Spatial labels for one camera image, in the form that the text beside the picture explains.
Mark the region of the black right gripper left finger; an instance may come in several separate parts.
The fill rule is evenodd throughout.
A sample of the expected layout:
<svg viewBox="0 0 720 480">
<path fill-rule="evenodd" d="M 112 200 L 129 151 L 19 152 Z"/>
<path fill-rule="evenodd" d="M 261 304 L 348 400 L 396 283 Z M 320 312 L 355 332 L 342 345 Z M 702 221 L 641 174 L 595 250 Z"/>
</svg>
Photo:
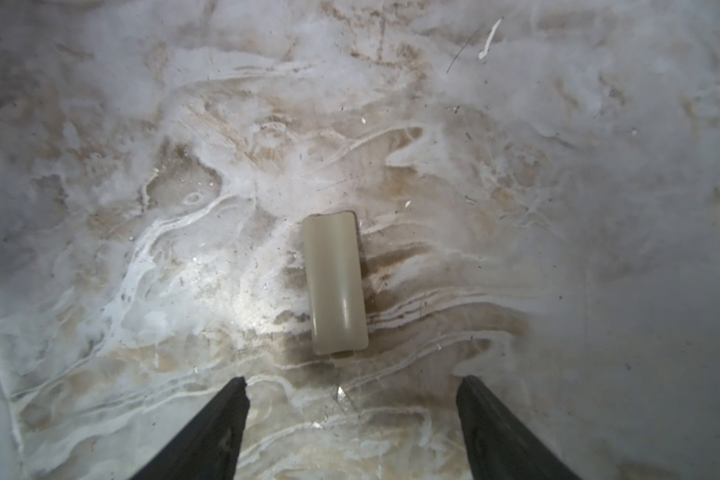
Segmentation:
<svg viewBox="0 0 720 480">
<path fill-rule="evenodd" d="M 133 477 L 232 479 L 236 473 L 249 408 L 245 379 L 231 379 Z"/>
</svg>

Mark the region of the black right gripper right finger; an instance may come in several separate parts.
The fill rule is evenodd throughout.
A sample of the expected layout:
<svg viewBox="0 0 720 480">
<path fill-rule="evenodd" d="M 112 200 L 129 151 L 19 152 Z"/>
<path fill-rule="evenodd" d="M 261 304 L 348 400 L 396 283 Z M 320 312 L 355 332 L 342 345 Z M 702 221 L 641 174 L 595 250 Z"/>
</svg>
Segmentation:
<svg viewBox="0 0 720 480">
<path fill-rule="evenodd" d="M 478 377 L 462 379 L 456 406 L 475 479 L 578 478 Z"/>
</svg>

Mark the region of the beige battery compartment cover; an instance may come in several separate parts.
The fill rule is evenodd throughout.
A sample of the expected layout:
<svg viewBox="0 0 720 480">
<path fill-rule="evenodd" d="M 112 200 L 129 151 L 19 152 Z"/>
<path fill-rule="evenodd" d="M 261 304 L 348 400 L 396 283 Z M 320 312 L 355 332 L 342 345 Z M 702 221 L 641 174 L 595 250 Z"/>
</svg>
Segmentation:
<svg viewBox="0 0 720 480">
<path fill-rule="evenodd" d="M 355 214 L 311 215 L 302 223 L 302 234 L 314 353 L 366 349 L 369 336 Z"/>
</svg>

